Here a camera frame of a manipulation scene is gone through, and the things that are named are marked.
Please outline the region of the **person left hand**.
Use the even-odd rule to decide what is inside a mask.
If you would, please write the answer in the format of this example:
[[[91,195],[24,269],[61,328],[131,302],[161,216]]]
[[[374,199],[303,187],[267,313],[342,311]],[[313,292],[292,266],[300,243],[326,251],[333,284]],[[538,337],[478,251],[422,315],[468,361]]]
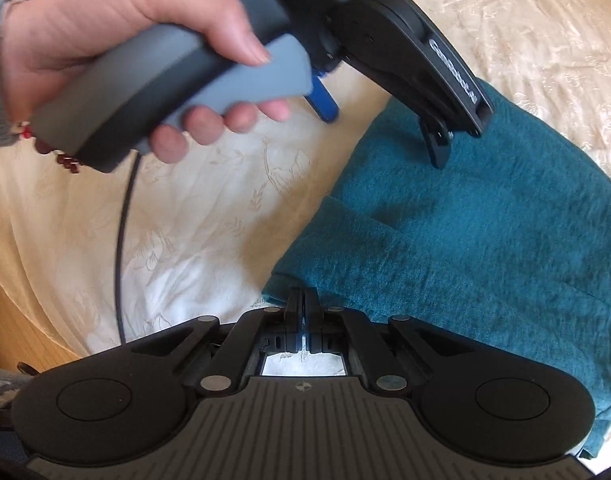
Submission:
[[[236,63],[270,62],[238,0],[21,1],[10,9],[0,47],[10,117],[20,108],[32,115],[100,55],[158,23],[199,32]]]

